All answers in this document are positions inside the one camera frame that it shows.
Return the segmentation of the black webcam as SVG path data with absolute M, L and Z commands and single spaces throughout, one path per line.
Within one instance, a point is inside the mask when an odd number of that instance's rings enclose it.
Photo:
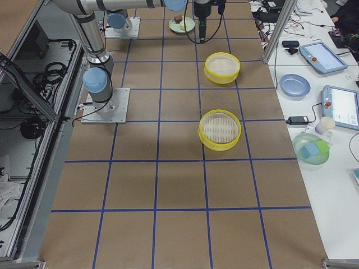
M 298 52 L 298 47 L 300 46 L 297 40 L 284 40 L 282 41 L 282 47 L 290 54 L 294 55 Z

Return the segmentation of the near teach pendant tablet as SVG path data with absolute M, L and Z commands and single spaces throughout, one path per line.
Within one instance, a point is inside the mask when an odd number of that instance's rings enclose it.
M 323 116 L 337 126 L 358 131 L 358 91 L 338 86 L 324 86 L 321 92 Z

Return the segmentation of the far teach pendant tablet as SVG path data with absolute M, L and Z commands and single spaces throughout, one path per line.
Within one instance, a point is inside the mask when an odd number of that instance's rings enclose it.
M 299 46 L 304 59 L 320 73 L 331 73 L 344 70 L 348 65 L 325 43 L 317 42 Z

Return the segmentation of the aluminium frame post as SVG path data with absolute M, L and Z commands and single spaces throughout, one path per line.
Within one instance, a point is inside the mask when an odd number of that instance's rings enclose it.
M 269 59 L 273 54 L 273 51 L 275 51 L 279 38 L 285 28 L 286 23 L 288 22 L 291 16 L 292 11 L 294 10 L 296 3 L 297 3 L 296 0 L 285 1 L 281 13 L 279 14 L 277 23 L 275 24 L 274 31 L 264 51 L 264 55 L 263 55 L 264 63 L 269 63 Z

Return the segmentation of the white cloth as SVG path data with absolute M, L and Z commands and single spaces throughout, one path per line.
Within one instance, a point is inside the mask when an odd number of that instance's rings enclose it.
M 10 157 L 1 156 L 1 211 L 10 201 L 20 197 L 20 184 L 10 181 Z

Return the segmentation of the clear green glass bowl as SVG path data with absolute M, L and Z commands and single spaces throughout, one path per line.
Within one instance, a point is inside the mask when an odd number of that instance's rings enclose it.
M 312 165 L 321 165 L 329 159 L 329 144 L 318 136 L 300 133 L 293 140 L 293 148 L 297 158 Z

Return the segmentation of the teach pendant tablet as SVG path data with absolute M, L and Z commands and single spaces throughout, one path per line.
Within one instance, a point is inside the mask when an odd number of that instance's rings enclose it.
M 304 59 L 320 73 L 331 73 L 344 70 L 348 65 L 325 43 L 317 42 L 299 46 Z
M 358 91 L 338 86 L 324 86 L 321 92 L 323 116 L 337 126 L 358 131 Z

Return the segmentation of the white steamed bun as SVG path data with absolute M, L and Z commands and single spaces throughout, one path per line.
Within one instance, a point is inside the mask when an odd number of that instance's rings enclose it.
M 181 21 L 181 22 L 179 23 L 179 28 L 180 28 L 181 30 L 185 31 L 185 22 L 184 22 L 184 21 Z

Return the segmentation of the green sponge block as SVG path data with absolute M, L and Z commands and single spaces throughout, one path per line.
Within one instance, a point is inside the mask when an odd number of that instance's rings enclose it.
M 330 151 L 328 143 L 324 140 L 318 140 L 314 142 L 317 148 L 317 155 L 323 155 Z

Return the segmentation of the yellow bamboo steamer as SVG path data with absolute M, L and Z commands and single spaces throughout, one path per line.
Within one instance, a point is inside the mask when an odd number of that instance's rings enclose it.
M 203 115 L 199 122 L 199 139 L 208 149 L 227 151 L 233 148 L 242 132 L 239 119 L 231 112 L 214 109 Z
M 226 85 L 237 79 L 240 69 L 241 63 L 237 57 L 226 52 L 217 52 L 207 57 L 204 73 L 209 81 Z

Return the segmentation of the blue plate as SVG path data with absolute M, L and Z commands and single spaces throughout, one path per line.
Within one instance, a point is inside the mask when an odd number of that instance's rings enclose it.
M 302 100 L 311 91 L 311 86 L 307 79 L 292 73 L 282 76 L 279 84 L 281 92 L 291 100 Z

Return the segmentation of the black power adapter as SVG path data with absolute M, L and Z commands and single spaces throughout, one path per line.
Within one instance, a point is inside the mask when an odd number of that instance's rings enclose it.
M 286 123 L 289 125 L 307 125 L 309 122 L 307 116 L 291 116 L 286 120 Z

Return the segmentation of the blue sponge block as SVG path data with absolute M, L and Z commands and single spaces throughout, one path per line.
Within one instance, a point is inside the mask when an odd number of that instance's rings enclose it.
M 308 159 L 317 155 L 317 148 L 314 143 L 308 143 L 302 146 L 299 150 L 299 155 L 303 159 Z

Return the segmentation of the paper cup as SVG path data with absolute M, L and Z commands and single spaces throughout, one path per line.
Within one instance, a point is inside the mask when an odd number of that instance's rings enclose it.
M 322 135 L 328 130 L 335 127 L 335 121 L 331 117 L 322 117 L 315 126 L 315 132 Z

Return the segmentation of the brown bun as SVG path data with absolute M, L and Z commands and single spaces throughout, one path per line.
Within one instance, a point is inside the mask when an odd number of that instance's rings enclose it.
M 174 17 L 174 21 L 176 23 L 180 23 L 182 20 L 183 20 L 183 17 L 181 15 L 177 15 L 177 16 Z

